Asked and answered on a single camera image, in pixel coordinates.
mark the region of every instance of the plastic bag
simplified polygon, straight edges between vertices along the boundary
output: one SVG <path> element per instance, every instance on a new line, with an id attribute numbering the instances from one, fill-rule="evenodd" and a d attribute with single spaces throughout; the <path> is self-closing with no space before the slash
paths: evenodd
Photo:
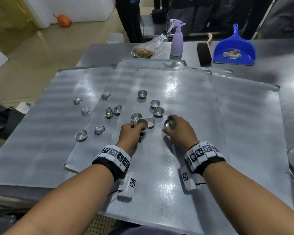
<path id="1" fill-rule="evenodd" d="M 71 19 L 64 15 L 58 15 L 58 16 L 56 16 L 55 14 L 52 14 L 52 15 L 58 20 L 59 26 L 69 27 L 72 23 Z"/>
<path id="2" fill-rule="evenodd" d="M 163 34 L 159 35 L 149 42 L 135 46 L 132 54 L 137 58 L 148 58 L 154 53 L 160 51 L 160 44 L 165 41 L 167 42 L 168 38 Z"/>

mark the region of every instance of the purple spray bottle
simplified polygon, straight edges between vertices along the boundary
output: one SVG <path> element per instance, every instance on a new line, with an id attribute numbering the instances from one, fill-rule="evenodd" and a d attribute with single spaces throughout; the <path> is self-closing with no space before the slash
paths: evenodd
<path id="1" fill-rule="evenodd" d="M 176 27 L 176 31 L 173 35 L 171 43 L 171 55 L 177 57 L 182 55 L 183 53 L 184 40 L 181 27 L 185 25 L 185 23 L 176 19 L 170 19 L 170 22 L 172 24 L 170 26 L 170 29 L 168 30 L 168 33 L 170 33 L 173 27 Z"/>

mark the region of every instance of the person's right arm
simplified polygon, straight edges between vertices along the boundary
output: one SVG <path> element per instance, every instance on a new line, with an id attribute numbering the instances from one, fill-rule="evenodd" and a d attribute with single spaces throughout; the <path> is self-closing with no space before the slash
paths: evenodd
<path id="1" fill-rule="evenodd" d="M 192 126 L 186 120 L 176 115 L 170 117 L 176 121 L 176 129 L 163 131 L 175 143 L 185 150 L 199 143 Z M 237 233 L 294 235 L 294 211 L 226 162 L 210 164 L 204 170 L 203 177 Z"/>

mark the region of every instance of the wristband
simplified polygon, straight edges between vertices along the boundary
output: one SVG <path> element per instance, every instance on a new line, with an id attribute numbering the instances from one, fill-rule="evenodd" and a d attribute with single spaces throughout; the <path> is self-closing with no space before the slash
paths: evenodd
<path id="1" fill-rule="evenodd" d="M 106 145 L 105 148 L 97 154 L 92 164 L 102 164 L 107 167 L 114 181 L 124 178 L 129 168 L 131 157 L 122 149 L 115 145 Z"/>
<path id="2" fill-rule="evenodd" d="M 193 146 L 184 156 L 187 166 L 192 174 L 198 173 L 201 176 L 208 165 L 215 162 L 225 162 L 220 151 L 207 141 L 200 142 Z"/>

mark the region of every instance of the forearm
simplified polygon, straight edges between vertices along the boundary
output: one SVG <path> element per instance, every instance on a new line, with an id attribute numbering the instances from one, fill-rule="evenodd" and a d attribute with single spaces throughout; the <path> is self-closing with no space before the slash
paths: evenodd
<path id="1" fill-rule="evenodd" d="M 209 165 L 203 177 L 239 234 L 294 235 L 294 211 L 226 162 Z"/>
<path id="2" fill-rule="evenodd" d="M 82 235 L 113 182 L 105 166 L 92 165 L 49 193 L 5 235 Z"/>

